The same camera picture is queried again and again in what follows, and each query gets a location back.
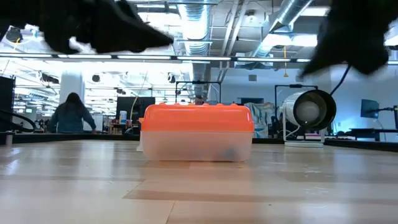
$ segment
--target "plastic storage container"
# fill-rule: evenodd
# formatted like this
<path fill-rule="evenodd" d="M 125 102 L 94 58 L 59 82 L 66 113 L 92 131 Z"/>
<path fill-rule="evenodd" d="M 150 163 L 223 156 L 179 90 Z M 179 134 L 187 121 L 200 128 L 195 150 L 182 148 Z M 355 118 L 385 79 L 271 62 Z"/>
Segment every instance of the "plastic storage container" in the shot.
<path fill-rule="evenodd" d="M 141 148 L 150 160 L 245 161 L 254 124 L 238 105 L 151 105 L 141 122 Z"/>

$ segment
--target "fluorescent light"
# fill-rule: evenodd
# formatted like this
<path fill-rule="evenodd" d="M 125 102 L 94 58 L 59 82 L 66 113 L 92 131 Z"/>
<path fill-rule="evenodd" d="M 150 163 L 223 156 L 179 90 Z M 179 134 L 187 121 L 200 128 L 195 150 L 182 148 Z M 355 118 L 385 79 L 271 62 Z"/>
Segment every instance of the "fluorescent light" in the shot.
<path fill-rule="evenodd" d="M 240 62 L 289 62 L 289 58 L 238 58 Z"/>
<path fill-rule="evenodd" d="M 329 7 L 307 7 L 300 16 L 325 16 Z"/>
<path fill-rule="evenodd" d="M 41 108 L 41 107 L 42 107 L 42 105 L 27 105 L 27 106 L 30 106 L 30 107 L 36 107 L 37 109 L 39 109 L 39 108 Z"/>
<path fill-rule="evenodd" d="M 282 45 L 282 46 L 292 45 L 292 39 L 287 35 L 268 34 L 261 43 L 261 46 L 265 49 L 276 45 Z"/>
<path fill-rule="evenodd" d="M 26 102 L 14 101 L 14 105 L 15 105 L 15 106 L 26 106 Z"/>
<path fill-rule="evenodd" d="M 110 55 L 58 55 L 60 58 L 111 59 Z"/>
<path fill-rule="evenodd" d="M 25 109 L 25 106 L 13 106 L 12 109 L 16 110 L 16 109 Z"/>
<path fill-rule="evenodd" d="M 297 62 L 300 62 L 300 63 L 306 63 L 306 62 L 310 62 L 311 61 L 311 59 L 297 59 Z"/>
<path fill-rule="evenodd" d="M 141 59 L 141 60 L 170 60 L 170 56 L 155 55 L 118 55 L 119 59 Z"/>
<path fill-rule="evenodd" d="M 14 93 L 15 94 L 22 94 L 22 95 L 29 95 L 30 94 L 30 90 L 28 90 L 26 88 L 15 87 Z"/>
<path fill-rule="evenodd" d="M 144 8 L 164 8 L 162 4 L 137 4 L 137 7 L 144 7 Z M 171 9 L 176 9 L 176 6 L 169 6 Z"/>
<path fill-rule="evenodd" d="M 398 35 L 391 37 L 390 39 L 387 39 L 384 43 L 386 46 L 395 46 L 398 45 Z"/>
<path fill-rule="evenodd" d="M 28 103 L 36 104 L 36 105 L 42 105 L 44 102 L 39 102 L 39 101 L 28 101 Z"/>
<path fill-rule="evenodd" d="M 318 37 L 315 34 L 296 35 L 293 37 L 291 45 L 301 47 L 316 47 L 318 45 Z"/>
<path fill-rule="evenodd" d="M 177 60 L 215 60 L 215 61 L 228 61 L 231 57 L 195 57 L 195 56 L 178 56 Z"/>
<path fill-rule="evenodd" d="M 0 53 L 0 57 L 16 57 L 16 58 L 46 58 L 52 57 L 50 54 L 14 54 L 14 53 Z"/>

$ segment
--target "computer monitor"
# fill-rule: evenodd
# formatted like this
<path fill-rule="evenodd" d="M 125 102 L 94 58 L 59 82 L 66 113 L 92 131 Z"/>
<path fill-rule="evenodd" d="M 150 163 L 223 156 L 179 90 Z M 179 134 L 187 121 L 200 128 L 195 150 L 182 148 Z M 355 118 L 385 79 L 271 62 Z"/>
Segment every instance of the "computer monitor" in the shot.
<path fill-rule="evenodd" d="M 361 117 L 362 118 L 379 118 L 379 103 L 374 100 L 362 100 L 361 103 Z"/>
<path fill-rule="evenodd" d="M 119 119 L 120 111 L 126 111 L 127 119 L 130 119 L 130 111 L 134 100 L 134 97 L 118 97 L 118 102 L 116 104 L 116 119 Z M 137 124 L 138 119 L 144 117 L 146 108 L 154 104 L 154 97 L 139 97 L 132 111 L 132 123 Z"/>

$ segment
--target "ceiling light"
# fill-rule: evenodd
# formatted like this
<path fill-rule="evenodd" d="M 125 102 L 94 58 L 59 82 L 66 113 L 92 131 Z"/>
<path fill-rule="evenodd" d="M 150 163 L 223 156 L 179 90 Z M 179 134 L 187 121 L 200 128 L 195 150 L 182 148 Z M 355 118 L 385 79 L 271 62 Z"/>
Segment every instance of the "ceiling light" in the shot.
<path fill-rule="evenodd" d="M 15 58 L 52 58 L 50 54 L 15 54 L 15 53 L 0 53 L 0 57 L 15 57 Z"/>
<path fill-rule="evenodd" d="M 170 60 L 170 56 L 156 55 L 118 55 L 118 59 L 138 59 L 138 60 Z"/>
<path fill-rule="evenodd" d="M 229 61 L 231 57 L 196 57 L 196 56 L 178 56 L 177 60 L 216 60 Z"/>
<path fill-rule="evenodd" d="M 287 35 L 268 34 L 261 45 L 264 48 L 276 45 L 289 46 L 292 45 L 292 39 Z"/>
<path fill-rule="evenodd" d="M 316 47 L 318 45 L 317 35 L 296 35 L 293 37 L 291 45 L 301 47 Z"/>
<path fill-rule="evenodd" d="M 289 62 L 288 58 L 238 58 L 240 62 Z"/>
<path fill-rule="evenodd" d="M 111 55 L 58 55 L 60 58 L 111 59 Z"/>
<path fill-rule="evenodd" d="M 25 106 L 13 106 L 12 109 L 16 110 L 16 109 L 25 109 Z"/>
<path fill-rule="evenodd" d="M 14 89 L 15 94 L 22 94 L 22 95 L 29 95 L 30 90 L 26 88 L 21 88 L 21 87 L 15 87 Z"/>
<path fill-rule="evenodd" d="M 42 105 L 43 102 L 38 102 L 38 101 L 28 101 L 28 103 L 36 104 L 36 105 Z"/>
<path fill-rule="evenodd" d="M 326 16 L 327 12 L 330 10 L 329 7 L 307 7 L 300 16 Z"/>
<path fill-rule="evenodd" d="M 300 62 L 300 63 L 306 63 L 306 62 L 310 62 L 311 60 L 310 59 L 297 59 L 297 62 Z"/>
<path fill-rule="evenodd" d="M 386 46 L 395 46 L 398 45 L 398 35 L 395 35 L 389 39 L 387 39 L 384 43 Z"/>

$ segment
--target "black blurry object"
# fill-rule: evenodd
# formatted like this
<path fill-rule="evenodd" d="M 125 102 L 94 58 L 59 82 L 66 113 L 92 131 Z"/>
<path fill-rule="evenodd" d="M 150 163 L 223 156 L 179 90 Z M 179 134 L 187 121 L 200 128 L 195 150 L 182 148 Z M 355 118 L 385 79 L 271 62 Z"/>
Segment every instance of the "black blurry object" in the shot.
<path fill-rule="evenodd" d="M 36 124 L 29 118 L 26 118 L 22 115 L 11 113 L 11 112 L 8 112 L 5 110 L 0 110 L 0 115 L 9 115 L 9 116 L 14 116 L 16 118 L 23 119 L 24 121 L 27 121 L 32 126 L 31 129 L 24 128 L 23 124 L 21 126 L 21 124 L 16 124 L 16 123 L 9 121 L 8 119 L 5 119 L 2 116 L 0 116 L 0 123 L 3 123 L 5 125 L 9 126 L 12 130 L 21 131 L 21 132 L 25 132 L 25 133 L 31 133 L 35 130 Z"/>
<path fill-rule="evenodd" d="M 396 0 L 334 0 L 302 76 L 343 62 L 372 74 L 388 61 L 384 33 L 397 16 Z"/>
<path fill-rule="evenodd" d="M 78 53 L 69 39 L 91 44 L 99 54 L 167 46 L 173 38 L 145 24 L 126 0 L 4 0 L 0 38 L 10 25 L 39 26 L 46 43 L 63 54 Z"/>

